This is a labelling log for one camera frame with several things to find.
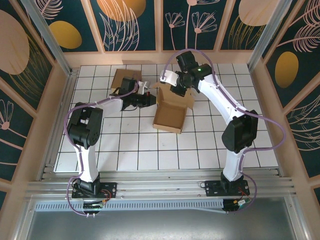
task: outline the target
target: dark teal wallpaper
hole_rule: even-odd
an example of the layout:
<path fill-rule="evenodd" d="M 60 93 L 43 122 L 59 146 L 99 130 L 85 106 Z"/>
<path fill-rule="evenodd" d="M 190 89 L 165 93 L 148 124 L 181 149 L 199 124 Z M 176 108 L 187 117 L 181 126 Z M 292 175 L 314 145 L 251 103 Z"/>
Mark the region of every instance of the dark teal wallpaper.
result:
<path fill-rule="evenodd" d="M 0 90 L 0 179 L 12 180 L 33 118 Z"/>
<path fill-rule="evenodd" d="M 0 211 L 1 211 L 2 205 L 4 204 L 6 195 L 7 193 L 5 191 L 0 191 Z"/>
<path fill-rule="evenodd" d="M 31 20 L 31 18 L 30 18 L 30 16 L 29 16 L 29 14 L 27 13 L 24 5 L 22 4 L 22 2 L 21 2 L 20 0 L 17 0 L 17 1 L 18 1 L 18 3 L 20 4 L 20 7 L 21 7 L 22 10 L 24 11 L 25 15 L 28 17 L 29 21 L 31 22 L 33 28 L 34 28 L 35 31 L 38 33 L 38 35 L 41 37 L 42 42 L 44 43 L 44 45 L 46 46 L 46 48 L 49 50 L 49 53 L 51 54 L 52 58 L 53 58 L 54 60 L 56 60 L 55 56 L 54 56 L 53 53 L 51 52 L 51 50 L 50 50 L 50 48 L 48 47 L 47 43 L 46 43 L 46 42 L 44 41 L 44 39 L 42 38 L 41 33 L 38 31 L 36 25 L 35 25 L 34 22 Z"/>
<path fill-rule="evenodd" d="M 320 1 L 306 0 L 266 63 L 285 107 L 320 71 Z"/>
<path fill-rule="evenodd" d="M 225 6 L 224 0 L 164 0 L 163 50 L 213 50 Z"/>
<path fill-rule="evenodd" d="M 274 43 L 275 41 L 275 38 L 277 37 L 277 35 L 279 34 L 280 30 L 282 29 L 282 27 L 284 26 L 287 18 L 289 17 L 292 9 L 295 7 L 296 3 L 297 3 L 298 0 L 292 0 L 291 4 L 290 4 L 290 7 L 289 7 L 289 10 L 286 12 L 284 18 L 282 19 L 278 29 L 275 31 L 272 39 L 270 40 L 269 44 L 266 46 L 263 54 L 262 54 L 262 57 L 265 58 L 266 54 L 268 53 L 269 49 L 271 48 L 272 44 Z"/>
<path fill-rule="evenodd" d="M 309 178 L 320 175 L 320 85 L 286 118 Z"/>
<path fill-rule="evenodd" d="M 253 50 L 277 1 L 236 0 L 221 50 Z"/>
<path fill-rule="evenodd" d="M 0 78 L 38 108 L 52 65 L 8 0 L 0 2 Z"/>
<path fill-rule="evenodd" d="M 156 50 L 154 0 L 90 0 L 105 51 Z"/>
<path fill-rule="evenodd" d="M 320 205 L 320 187 L 314 189 L 314 194 L 316 196 L 316 199 L 318 199 L 318 203 Z"/>
<path fill-rule="evenodd" d="M 80 0 L 36 0 L 63 52 L 97 52 Z"/>

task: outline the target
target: white grid floor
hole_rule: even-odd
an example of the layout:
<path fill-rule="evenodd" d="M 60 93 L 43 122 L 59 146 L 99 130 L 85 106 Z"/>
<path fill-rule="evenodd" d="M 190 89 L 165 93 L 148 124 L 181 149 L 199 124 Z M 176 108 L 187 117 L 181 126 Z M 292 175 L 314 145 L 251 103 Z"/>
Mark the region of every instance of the white grid floor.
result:
<path fill-rule="evenodd" d="M 159 79 L 164 64 L 82 66 L 70 107 L 77 102 L 93 103 L 111 93 L 116 69 L 141 70 L 142 80 L 151 84 Z M 169 70 L 177 71 L 177 64 Z M 230 94 L 248 110 L 262 114 L 246 64 L 214 65 L 216 74 Z M 226 164 L 226 148 L 221 136 L 226 128 L 222 116 L 201 93 L 195 97 L 193 110 L 188 109 L 182 134 L 154 129 L 157 106 L 123 111 L 103 120 L 101 137 L 96 144 L 99 171 L 218 169 Z M 258 121 L 255 147 L 270 147 L 271 141 L 263 120 Z M 273 151 L 249 152 L 245 168 L 277 167 Z M 63 135 L 59 147 L 56 172 L 78 170 L 77 156 Z"/>

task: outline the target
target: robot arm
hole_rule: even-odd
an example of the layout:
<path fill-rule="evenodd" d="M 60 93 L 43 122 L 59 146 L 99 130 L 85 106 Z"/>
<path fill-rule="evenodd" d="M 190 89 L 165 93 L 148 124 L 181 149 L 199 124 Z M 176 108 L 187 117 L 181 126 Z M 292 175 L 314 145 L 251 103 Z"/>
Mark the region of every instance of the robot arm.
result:
<path fill-rule="evenodd" d="M 229 191 L 237 181 L 243 179 L 240 158 L 245 149 L 252 145 L 257 136 L 258 119 L 237 111 L 234 106 L 244 111 L 241 106 L 222 86 L 220 81 L 214 81 L 212 69 L 209 65 L 199 66 L 191 52 L 185 52 L 177 57 L 181 72 L 165 71 L 162 83 L 171 84 L 170 90 L 184 96 L 188 88 L 194 88 L 198 93 L 203 93 L 221 113 L 227 127 L 222 134 L 222 142 L 227 148 L 225 168 L 221 174 L 221 183 L 225 191 Z"/>
<path fill-rule="evenodd" d="M 80 148 L 83 169 L 80 164 L 80 153 L 74 148 L 77 155 L 79 173 L 77 180 L 79 191 L 87 196 L 97 196 L 100 192 L 100 176 L 97 169 L 95 147 L 99 140 L 103 118 L 125 110 L 128 106 L 144 108 L 156 104 L 156 97 L 145 92 L 145 82 L 139 82 L 136 93 L 123 96 L 135 88 L 136 80 L 124 78 L 121 87 L 111 94 L 111 99 L 100 105 L 88 106 L 75 110 L 69 120 L 67 131 L 72 142 Z"/>

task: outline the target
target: cardboard box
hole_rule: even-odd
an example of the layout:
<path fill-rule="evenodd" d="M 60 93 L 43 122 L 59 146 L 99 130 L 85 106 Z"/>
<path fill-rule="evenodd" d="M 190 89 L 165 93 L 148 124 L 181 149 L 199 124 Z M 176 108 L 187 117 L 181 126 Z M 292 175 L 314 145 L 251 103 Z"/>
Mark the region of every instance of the cardboard box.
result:
<path fill-rule="evenodd" d="M 111 91 L 114 92 L 117 88 L 121 87 L 122 80 L 124 78 L 133 78 L 135 80 L 142 79 L 141 77 L 141 71 L 136 70 L 126 70 L 126 69 L 117 69 L 115 71 L 113 81 L 111 84 Z"/>
<path fill-rule="evenodd" d="M 158 107 L 153 119 L 155 129 L 181 134 L 184 127 L 188 108 L 193 109 L 195 98 L 191 89 L 188 89 L 185 96 L 179 96 L 170 91 L 170 84 L 156 83 L 158 87 L 156 97 Z"/>

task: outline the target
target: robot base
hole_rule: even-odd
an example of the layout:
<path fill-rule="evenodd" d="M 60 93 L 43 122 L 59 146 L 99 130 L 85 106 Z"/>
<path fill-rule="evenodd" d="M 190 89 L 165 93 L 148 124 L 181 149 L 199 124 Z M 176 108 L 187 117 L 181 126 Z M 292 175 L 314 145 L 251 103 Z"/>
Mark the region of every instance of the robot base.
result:
<path fill-rule="evenodd" d="M 108 191 L 111 193 L 111 196 L 107 196 L 107 198 L 114 199 L 117 194 L 117 183 L 116 182 L 100 182 L 100 191 L 96 194 L 92 194 L 90 192 L 84 191 L 83 189 L 79 188 L 78 183 L 76 182 L 73 185 L 73 191 L 71 197 L 73 199 L 105 199 L 106 193 Z"/>
<path fill-rule="evenodd" d="M 250 195 L 248 181 L 244 180 L 244 176 L 236 181 L 228 181 L 223 172 L 221 180 L 205 181 L 203 188 L 207 197 L 242 196 L 241 191 L 248 196 Z"/>

